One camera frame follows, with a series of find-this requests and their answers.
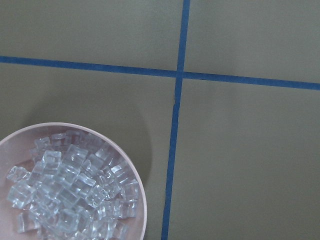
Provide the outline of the clear ice cubes pile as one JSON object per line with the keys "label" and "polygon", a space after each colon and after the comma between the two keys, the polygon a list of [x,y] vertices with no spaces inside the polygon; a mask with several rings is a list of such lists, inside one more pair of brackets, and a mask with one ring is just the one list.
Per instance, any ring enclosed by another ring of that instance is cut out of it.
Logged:
{"label": "clear ice cubes pile", "polygon": [[108,142],[78,130],[34,141],[33,167],[13,166],[8,200],[17,231],[40,240],[124,240],[137,214],[139,183]]}

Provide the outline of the pink bowl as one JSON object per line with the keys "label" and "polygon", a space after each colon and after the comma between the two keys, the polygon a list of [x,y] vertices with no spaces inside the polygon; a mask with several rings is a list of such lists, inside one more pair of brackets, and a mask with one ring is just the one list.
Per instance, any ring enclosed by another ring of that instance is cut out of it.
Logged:
{"label": "pink bowl", "polygon": [[2,240],[36,240],[37,232],[17,233],[18,209],[12,208],[7,200],[7,195],[11,183],[6,179],[9,170],[18,164],[31,164],[31,154],[29,149],[34,147],[34,140],[58,134],[67,130],[81,130],[97,136],[109,143],[128,163],[139,184],[139,198],[137,201],[137,213],[135,218],[124,219],[128,225],[126,238],[128,240],[142,240],[145,236],[147,225],[147,200],[141,178],[128,157],[128,155],[108,137],[84,126],[64,123],[47,122],[31,125],[13,132],[0,141],[0,238]]}

